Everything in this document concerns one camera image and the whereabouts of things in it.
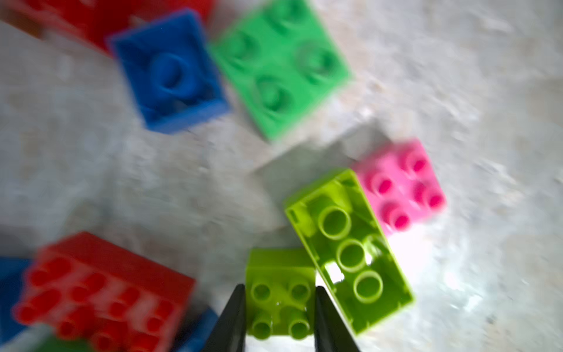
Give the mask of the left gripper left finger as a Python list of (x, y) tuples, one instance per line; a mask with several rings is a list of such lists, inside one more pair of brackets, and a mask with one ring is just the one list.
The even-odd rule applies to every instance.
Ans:
[(244, 352), (246, 342), (246, 288), (239, 284), (208, 337), (202, 352)]

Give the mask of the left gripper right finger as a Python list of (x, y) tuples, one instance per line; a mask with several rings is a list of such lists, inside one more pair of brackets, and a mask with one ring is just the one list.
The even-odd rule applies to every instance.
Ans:
[(315, 289), (315, 351), (360, 352), (324, 287)]

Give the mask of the lime small lego brick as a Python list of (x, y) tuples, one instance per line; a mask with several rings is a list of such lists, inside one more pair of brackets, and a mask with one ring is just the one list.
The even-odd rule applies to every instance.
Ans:
[(303, 248), (252, 249), (246, 266), (246, 328), (258, 340), (303, 340), (315, 325), (316, 270)]

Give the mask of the lime long lego brick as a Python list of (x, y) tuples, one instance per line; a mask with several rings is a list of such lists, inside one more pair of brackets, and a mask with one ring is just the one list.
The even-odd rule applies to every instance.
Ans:
[(304, 187), (284, 211), (355, 335), (413, 303), (353, 170), (334, 170)]

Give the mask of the pink lego brick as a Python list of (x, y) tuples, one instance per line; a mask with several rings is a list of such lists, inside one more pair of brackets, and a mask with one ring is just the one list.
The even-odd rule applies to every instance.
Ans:
[(391, 142), (352, 166), (387, 237), (435, 216), (447, 205), (418, 139)]

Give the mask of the blue lego brick front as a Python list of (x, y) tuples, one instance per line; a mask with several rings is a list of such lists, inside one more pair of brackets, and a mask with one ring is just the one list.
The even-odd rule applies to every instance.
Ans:
[(181, 330), (174, 340), (173, 352), (201, 351), (218, 321), (218, 315), (208, 308), (187, 328)]

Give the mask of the blue lego brick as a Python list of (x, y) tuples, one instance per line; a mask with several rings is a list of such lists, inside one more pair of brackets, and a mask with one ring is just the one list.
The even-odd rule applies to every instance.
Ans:
[(1, 258), (1, 346), (8, 343), (26, 327), (12, 316), (23, 289), (23, 273), (32, 261), (24, 258)]
[(208, 308), (187, 328), (181, 330), (174, 340), (173, 352), (201, 351), (218, 321), (218, 315)]
[(206, 44), (193, 10), (109, 38), (148, 130), (173, 134), (230, 111)]

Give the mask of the red long lego brick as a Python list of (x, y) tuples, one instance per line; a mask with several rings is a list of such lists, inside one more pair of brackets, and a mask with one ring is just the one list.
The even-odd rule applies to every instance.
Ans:
[(168, 351), (196, 281), (91, 233), (42, 248), (23, 278), (17, 322), (48, 324), (94, 351)]

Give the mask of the green lego brick left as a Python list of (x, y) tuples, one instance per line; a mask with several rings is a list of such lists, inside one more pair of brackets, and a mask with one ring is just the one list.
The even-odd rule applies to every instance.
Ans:
[(94, 352), (86, 340), (61, 340), (51, 335), (47, 337), (32, 352)]

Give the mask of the green lego brick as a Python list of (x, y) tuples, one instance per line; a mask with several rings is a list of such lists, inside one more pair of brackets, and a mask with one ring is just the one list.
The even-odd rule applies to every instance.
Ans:
[(350, 78), (307, 1), (270, 1), (209, 50), (268, 140), (288, 132)]
[(94, 352), (86, 340), (61, 340), (51, 335), (47, 337), (32, 352)]

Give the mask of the blue lego brick left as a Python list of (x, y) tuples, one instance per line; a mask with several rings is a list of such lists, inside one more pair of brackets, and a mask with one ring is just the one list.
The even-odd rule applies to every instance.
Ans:
[(1, 258), (1, 346), (8, 343), (26, 327), (12, 316), (23, 289), (23, 273), (32, 261), (24, 258)]

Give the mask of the green lego brick right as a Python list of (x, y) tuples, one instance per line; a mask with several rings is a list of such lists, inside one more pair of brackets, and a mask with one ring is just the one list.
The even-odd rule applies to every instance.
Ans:
[(288, 132), (350, 78), (307, 1), (270, 1), (209, 50), (268, 140)]

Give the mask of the blue lego brick back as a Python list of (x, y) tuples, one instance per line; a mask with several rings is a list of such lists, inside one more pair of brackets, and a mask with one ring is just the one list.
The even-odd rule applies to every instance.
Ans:
[(148, 130), (173, 134), (230, 111), (206, 44), (193, 10), (109, 38)]

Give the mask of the red lego brick back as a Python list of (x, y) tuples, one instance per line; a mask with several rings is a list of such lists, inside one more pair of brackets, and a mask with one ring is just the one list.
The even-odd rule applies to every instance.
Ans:
[(77, 38), (107, 53), (106, 39), (133, 27), (133, 19), (154, 21), (180, 10), (190, 9), (206, 22), (216, 2), (212, 0), (145, 1), (5, 1), (41, 26)]

